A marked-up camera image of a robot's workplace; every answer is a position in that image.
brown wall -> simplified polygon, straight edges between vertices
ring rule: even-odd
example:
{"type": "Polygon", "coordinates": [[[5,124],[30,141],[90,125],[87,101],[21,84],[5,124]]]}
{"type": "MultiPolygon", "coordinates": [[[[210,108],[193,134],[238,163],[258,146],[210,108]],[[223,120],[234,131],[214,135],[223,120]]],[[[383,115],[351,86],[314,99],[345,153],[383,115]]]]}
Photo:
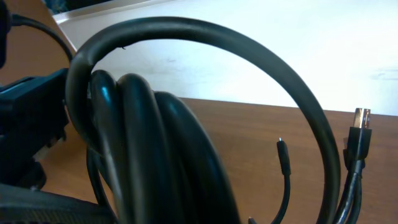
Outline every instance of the brown wall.
{"type": "MultiPolygon", "coordinates": [[[[13,13],[35,19],[55,30],[67,42],[41,0],[5,0],[13,13]]],[[[31,27],[13,27],[7,35],[7,60],[0,69],[0,84],[26,76],[43,76],[69,67],[61,47],[47,34],[31,27]]]]}

white wall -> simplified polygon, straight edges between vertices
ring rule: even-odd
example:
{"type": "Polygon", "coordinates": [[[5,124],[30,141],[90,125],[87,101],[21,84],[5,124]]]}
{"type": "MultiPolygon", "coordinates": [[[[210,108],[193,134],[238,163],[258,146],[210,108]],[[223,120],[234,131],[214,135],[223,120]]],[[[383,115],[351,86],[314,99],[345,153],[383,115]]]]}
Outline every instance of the white wall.
{"type": "MultiPolygon", "coordinates": [[[[61,24],[76,48],[128,19],[182,16],[243,33],[284,59],[323,109],[398,115],[398,1],[178,0],[61,24]]],[[[274,80],[223,50],[181,40],[140,42],[96,68],[138,73],[177,96],[296,106],[274,80]]]]}

table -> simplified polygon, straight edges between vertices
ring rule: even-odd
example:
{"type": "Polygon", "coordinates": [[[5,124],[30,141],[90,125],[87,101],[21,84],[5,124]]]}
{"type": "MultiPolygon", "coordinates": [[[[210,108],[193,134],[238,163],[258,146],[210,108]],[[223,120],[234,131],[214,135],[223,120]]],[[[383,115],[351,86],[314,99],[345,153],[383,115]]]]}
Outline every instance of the table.
{"type": "MultiPolygon", "coordinates": [[[[283,196],[276,142],[287,143],[292,191],[284,223],[315,223],[322,202],[323,165],[310,126],[298,108],[183,99],[213,140],[231,182],[243,222],[252,216],[270,223],[283,196]]],[[[346,169],[343,138],[353,113],[326,111],[341,161],[341,191],[346,169]]],[[[363,204],[358,223],[398,222],[398,117],[371,116],[373,135],[363,170],[363,204]]],[[[72,125],[67,141],[41,161],[47,174],[43,190],[96,202],[86,169],[86,146],[72,125]]],[[[106,192],[112,200],[111,192],[106,192]]]]}

white panel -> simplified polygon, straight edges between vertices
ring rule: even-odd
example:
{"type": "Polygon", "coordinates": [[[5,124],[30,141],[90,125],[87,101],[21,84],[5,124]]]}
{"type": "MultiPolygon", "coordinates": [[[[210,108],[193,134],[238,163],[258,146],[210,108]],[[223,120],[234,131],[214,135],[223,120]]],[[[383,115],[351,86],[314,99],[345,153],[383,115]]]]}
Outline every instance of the white panel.
{"type": "MultiPolygon", "coordinates": [[[[260,42],[307,83],[323,109],[398,115],[398,2],[179,0],[61,24],[76,48],[128,19],[182,16],[214,22],[260,42]]],[[[296,106],[250,63],[203,44],[151,40],[117,49],[97,64],[116,78],[144,76],[177,96],[296,106]]]]}

metal usb connector tip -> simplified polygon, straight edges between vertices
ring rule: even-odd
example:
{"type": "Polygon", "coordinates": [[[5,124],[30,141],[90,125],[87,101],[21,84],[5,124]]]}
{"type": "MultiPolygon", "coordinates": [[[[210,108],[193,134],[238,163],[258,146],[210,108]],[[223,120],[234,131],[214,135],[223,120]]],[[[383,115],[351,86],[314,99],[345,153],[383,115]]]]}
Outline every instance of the metal usb connector tip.
{"type": "Polygon", "coordinates": [[[354,116],[354,127],[355,128],[369,128],[371,117],[371,110],[365,108],[356,108],[354,116]]]}

